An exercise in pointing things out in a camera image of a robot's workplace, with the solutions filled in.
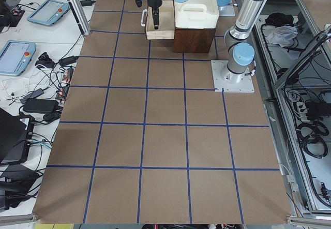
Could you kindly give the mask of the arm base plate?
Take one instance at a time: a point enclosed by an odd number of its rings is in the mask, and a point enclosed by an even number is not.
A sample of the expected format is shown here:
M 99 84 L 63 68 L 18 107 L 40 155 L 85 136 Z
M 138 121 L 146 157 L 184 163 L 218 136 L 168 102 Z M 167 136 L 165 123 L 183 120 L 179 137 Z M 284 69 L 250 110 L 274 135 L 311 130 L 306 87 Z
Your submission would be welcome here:
M 215 92 L 254 93 L 249 67 L 241 74 L 234 74 L 228 70 L 228 60 L 212 60 L 211 67 Z
M 235 10 L 232 2 L 226 3 L 217 3 L 219 9 L 220 17 L 234 17 Z

